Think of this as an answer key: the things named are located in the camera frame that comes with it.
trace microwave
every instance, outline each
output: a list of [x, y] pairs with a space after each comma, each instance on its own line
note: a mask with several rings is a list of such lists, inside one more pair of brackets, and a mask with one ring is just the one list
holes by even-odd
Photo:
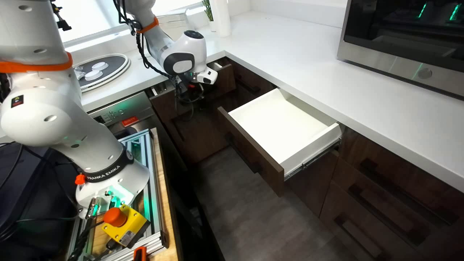
[[337, 56], [464, 99], [464, 0], [348, 0]]

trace drawer handle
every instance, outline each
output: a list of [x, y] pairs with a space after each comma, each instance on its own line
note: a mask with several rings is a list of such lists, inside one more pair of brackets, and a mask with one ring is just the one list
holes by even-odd
[[251, 169], [251, 171], [253, 173], [260, 173], [263, 168], [261, 167], [261, 165], [259, 165], [257, 162], [249, 162], [245, 156], [242, 154], [242, 152], [240, 152], [240, 150], [238, 149], [238, 147], [235, 145], [234, 143], [234, 136], [232, 135], [232, 133], [228, 132], [226, 133], [226, 135], [224, 136], [224, 138], [226, 139], [227, 143], [229, 143], [229, 145], [235, 150], [235, 152], [240, 156], [240, 158], [242, 158], [242, 160], [245, 162], [245, 164]]
[[344, 226], [345, 224], [348, 224], [348, 225], [352, 225], [353, 228], [356, 228], [356, 226], [354, 225], [353, 222], [351, 222], [348, 218], [345, 217], [345, 215], [342, 213], [340, 215], [338, 215], [338, 217], [336, 217], [334, 219], [334, 222], [338, 225], [338, 227], [340, 227], [360, 248], [362, 248], [366, 254], [368, 254], [372, 259], [376, 260], [376, 261], [388, 261], [391, 259], [390, 255], [385, 253], [380, 247], [378, 246], [375, 246], [377, 247], [379, 250], [380, 250], [380, 253], [377, 254], [377, 256], [374, 256], [365, 246], [363, 246], [363, 244], [361, 244], [361, 242], [359, 242], [359, 240], [357, 240], [355, 238], [355, 236], [353, 236], [353, 234], [348, 231], [348, 229]]
[[382, 175], [375, 171], [377, 164], [372, 160], [366, 158], [361, 162], [360, 166], [360, 171], [362, 174], [364, 174], [364, 176], [384, 189], [386, 192], [390, 193], [404, 205], [421, 215], [428, 222], [435, 225], [444, 224], [451, 226], [459, 219], [458, 215], [444, 208], [440, 208], [438, 212], [433, 211], [414, 198], [412, 195], [410, 195], [408, 192], [404, 191], [388, 179], [382, 177]]
[[242, 86], [243, 88], [245, 88], [247, 91], [251, 92], [254, 95], [258, 94], [261, 91], [261, 88], [259, 88], [258, 86], [248, 86], [247, 84], [245, 84], [242, 81], [242, 77], [240, 75], [235, 80], [236, 80], [236, 83], [238, 83], [240, 86]]
[[395, 234], [401, 237], [403, 240], [412, 244], [414, 246], [420, 245], [425, 237], [422, 236], [419, 231], [411, 229], [410, 231], [405, 231], [385, 214], [379, 211], [374, 205], [372, 205], [368, 200], [361, 196], [363, 189], [357, 186], [356, 184], [352, 185], [348, 189], [348, 194], [352, 196], [361, 206], [367, 209], [371, 214], [373, 214], [377, 219], [384, 223], [388, 228], [390, 228]]

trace red label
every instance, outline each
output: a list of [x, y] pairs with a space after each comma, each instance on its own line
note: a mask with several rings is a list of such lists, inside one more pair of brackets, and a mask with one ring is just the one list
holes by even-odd
[[139, 121], [139, 118], [137, 118], [136, 116], [132, 116], [132, 117], [130, 117], [130, 118], [127, 118], [127, 119], [121, 121], [121, 123], [122, 123], [122, 125], [123, 125], [124, 127], [127, 127], [127, 126], [129, 126], [129, 125], [131, 125], [131, 124], [133, 124], [133, 123], [138, 122], [138, 121]]

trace white countertop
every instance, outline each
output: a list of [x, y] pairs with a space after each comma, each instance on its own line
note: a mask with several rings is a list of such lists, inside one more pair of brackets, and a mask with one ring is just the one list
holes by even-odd
[[[338, 61], [340, 28], [257, 12], [231, 21], [226, 38], [199, 30], [208, 62], [230, 57], [464, 192], [463, 101]], [[126, 55], [127, 72], [83, 94], [86, 111], [165, 80], [145, 69], [137, 51]]]

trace orange ring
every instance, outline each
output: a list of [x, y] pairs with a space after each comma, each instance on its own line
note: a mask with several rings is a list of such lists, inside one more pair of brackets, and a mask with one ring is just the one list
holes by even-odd
[[14, 72], [44, 72], [44, 71], [63, 71], [72, 67], [72, 56], [68, 54], [68, 61], [64, 64], [58, 65], [25, 65], [15, 62], [0, 62], [0, 72], [14, 73]]
[[149, 24], [148, 26], [146, 26], [144, 29], [140, 30], [140, 31], [136, 31], [137, 33], [145, 33], [146, 31], [150, 30], [151, 28], [159, 25], [160, 23], [158, 22], [158, 18], [156, 18], [155, 16], [155, 19], [153, 20], [153, 23]]

